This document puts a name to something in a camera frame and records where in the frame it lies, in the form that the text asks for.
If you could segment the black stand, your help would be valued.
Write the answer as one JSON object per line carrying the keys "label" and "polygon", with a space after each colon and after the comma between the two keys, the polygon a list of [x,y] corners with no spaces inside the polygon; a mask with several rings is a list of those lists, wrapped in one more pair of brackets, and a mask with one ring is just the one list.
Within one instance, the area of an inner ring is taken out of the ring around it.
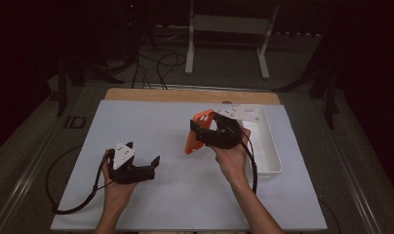
{"label": "black stand", "polygon": [[58,59],[58,89],[52,93],[51,98],[59,104],[57,116],[60,117],[67,107],[67,80],[76,86],[83,87],[86,84],[84,72],[88,71],[95,74],[101,80],[110,84],[123,84],[122,80],[113,77],[113,74],[122,72],[129,68],[135,58],[131,60],[123,56],[123,63],[116,67],[101,69],[92,62],[82,58],[74,52],[69,46],[64,46],[59,51]]}
{"label": "black stand", "polygon": [[308,93],[314,99],[326,96],[324,118],[332,130],[335,128],[336,44],[337,36],[328,29],[322,36],[301,77],[283,87],[273,89],[273,92],[286,93],[312,81],[313,85]]}

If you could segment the white metal stand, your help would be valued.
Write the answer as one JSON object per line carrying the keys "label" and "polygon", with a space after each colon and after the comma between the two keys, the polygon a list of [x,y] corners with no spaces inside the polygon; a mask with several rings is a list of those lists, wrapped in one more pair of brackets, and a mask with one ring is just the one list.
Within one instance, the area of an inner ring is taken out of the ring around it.
{"label": "white metal stand", "polygon": [[189,4],[188,48],[184,70],[187,75],[191,75],[193,73],[195,31],[212,31],[262,35],[263,42],[261,46],[256,49],[256,56],[262,79],[268,80],[270,78],[265,58],[265,51],[270,41],[274,23],[280,9],[278,4],[273,5],[271,15],[268,19],[199,15],[194,13],[195,0],[189,0]]}

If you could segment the person's left hand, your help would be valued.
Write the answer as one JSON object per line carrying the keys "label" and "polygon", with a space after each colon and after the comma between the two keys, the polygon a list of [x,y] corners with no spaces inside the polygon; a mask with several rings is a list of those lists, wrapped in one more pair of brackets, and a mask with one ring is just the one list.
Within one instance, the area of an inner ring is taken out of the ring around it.
{"label": "person's left hand", "polygon": [[109,150],[106,150],[103,155],[102,174],[105,185],[103,209],[107,212],[122,212],[128,206],[137,184],[119,184],[112,181],[109,177],[108,154]]}

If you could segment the person's right hand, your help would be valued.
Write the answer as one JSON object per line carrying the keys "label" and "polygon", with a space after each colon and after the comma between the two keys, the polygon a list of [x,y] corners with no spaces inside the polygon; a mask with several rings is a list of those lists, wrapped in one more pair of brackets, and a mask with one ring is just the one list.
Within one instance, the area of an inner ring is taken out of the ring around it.
{"label": "person's right hand", "polygon": [[243,136],[236,146],[229,149],[212,146],[220,170],[227,181],[232,185],[248,183],[246,177],[246,158],[248,153],[245,147],[247,146],[248,137],[251,135],[251,131],[246,128],[241,128],[241,130]]}

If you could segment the white table mat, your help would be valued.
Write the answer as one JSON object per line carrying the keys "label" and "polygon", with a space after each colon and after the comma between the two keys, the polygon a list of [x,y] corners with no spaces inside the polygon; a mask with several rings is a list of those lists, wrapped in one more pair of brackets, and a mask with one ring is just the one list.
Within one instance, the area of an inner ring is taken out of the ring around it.
{"label": "white table mat", "polygon": [[[103,100],[53,220],[55,230],[79,231],[96,227],[103,193],[86,198],[99,182],[97,171],[103,152],[117,142],[131,142],[138,166],[160,160],[154,179],[140,183],[118,227],[127,231],[245,231],[248,223],[215,160],[204,147],[190,155],[184,148],[189,121],[209,109],[206,103]],[[260,157],[276,151],[282,171],[262,180],[256,195],[287,231],[326,228],[309,173],[296,142],[286,109],[267,105],[268,137],[252,136]]]}

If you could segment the white plastic bin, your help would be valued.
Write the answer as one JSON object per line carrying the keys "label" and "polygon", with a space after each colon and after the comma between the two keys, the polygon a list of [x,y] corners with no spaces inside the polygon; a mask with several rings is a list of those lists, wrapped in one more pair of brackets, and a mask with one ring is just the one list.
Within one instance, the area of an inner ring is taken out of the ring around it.
{"label": "white plastic bin", "polygon": [[266,182],[282,171],[282,164],[265,108],[262,105],[242,104],[239,109],[245,113],[243,127],[251,131],[250,141],[257,166],[257,178]]}

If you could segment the orange phone case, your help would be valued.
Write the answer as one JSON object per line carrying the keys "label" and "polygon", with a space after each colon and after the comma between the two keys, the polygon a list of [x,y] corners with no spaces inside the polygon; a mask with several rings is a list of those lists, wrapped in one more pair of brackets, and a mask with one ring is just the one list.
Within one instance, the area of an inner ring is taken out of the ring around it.
{"label": "orange phone case", "polygon": [[[215,116],[215,112],[212,109],[208,109],[208,110],[205,110],[203,112],[195,114],[192,117],[191,120],[194,120],[194,121],[198,121],[198,120],[200,120],[200,121],[207,121],[207,127],[209,129],[211,127],[211,125],[212,125],[214,116]],[[203,146],[204,146],[204,143],[202,141],[199,141],[197,139],[197,137],[192,137],[190,135],[190,131],[189,131],[184,152],[187,155],[189,155],[189,154],[195,152],[196,150],[202,148]]]}

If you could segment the metal floor rail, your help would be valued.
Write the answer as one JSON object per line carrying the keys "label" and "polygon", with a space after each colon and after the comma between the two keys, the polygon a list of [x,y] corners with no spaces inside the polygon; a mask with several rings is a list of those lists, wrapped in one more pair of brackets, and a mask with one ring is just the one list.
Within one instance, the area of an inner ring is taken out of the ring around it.
{"label": "metal floor rail", "polygon": [[324,114],[324,103],[316,99],[312,99],[311,102],[314,106],[315,111],[317,112],[320,122],[324,125],[330,142],[335,148],[335,154],[342,176],[344,177],[345,183],[350,191],[355,207],[363,221],[363,224],[368,234],[382,234],[380,225],[374,216],[373,210],[369,204],[367,196],[365,195],[358,181],[358,178],[355,176],[352,170],[346,153],[340,144],[339,138],[335,130],[331,129],[326,121]]}
{"label": "metal floor rail", "polygon": [[0,149],[0,234],[4,234],[16,214],[64,124],[65,115],[82,92],[83,88],[71,88],[67,92],[67,105],[60,117],[57,103],[45,100]]}

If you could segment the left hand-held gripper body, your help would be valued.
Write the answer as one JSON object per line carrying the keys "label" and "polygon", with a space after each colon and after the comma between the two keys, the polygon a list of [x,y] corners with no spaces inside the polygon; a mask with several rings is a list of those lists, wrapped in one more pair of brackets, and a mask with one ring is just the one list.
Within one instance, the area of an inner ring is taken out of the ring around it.
{"label": "left hand-held gripper body", "polygon": [[136,151],[125,144],[118,141],[116,146],[109,150],[109,177],[119,184],[131,184],[153,179],[155,170],[149,170],[150,164],[147,166],[135,166]]}

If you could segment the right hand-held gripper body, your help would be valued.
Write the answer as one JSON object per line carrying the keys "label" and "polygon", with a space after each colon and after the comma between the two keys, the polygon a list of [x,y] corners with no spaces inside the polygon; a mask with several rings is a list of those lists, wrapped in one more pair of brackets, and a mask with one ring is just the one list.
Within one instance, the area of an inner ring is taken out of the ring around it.
{"label": "right hand-held gripper body", "polygon": [[259,118],[246,112],[243,108],[227,107],[218,111],[222,116],[228,118],[226,124],[217,124],[213,119],[211,127],[207,132],[199,136],[203,143],[223,149],[229,149],[236,146],[242,137],[241,124],[243,121],[258,123]]}

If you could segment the black rectangular frame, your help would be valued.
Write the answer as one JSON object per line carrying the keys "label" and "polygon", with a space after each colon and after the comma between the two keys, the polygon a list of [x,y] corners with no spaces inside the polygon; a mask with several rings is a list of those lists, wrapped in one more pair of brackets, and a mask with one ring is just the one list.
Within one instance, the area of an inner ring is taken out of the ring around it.
{"label": "black rectangular frame", "polygon": [[86,118],[80,116],[68,116],[64,128],[65,129],[83,129],[86,125]]}

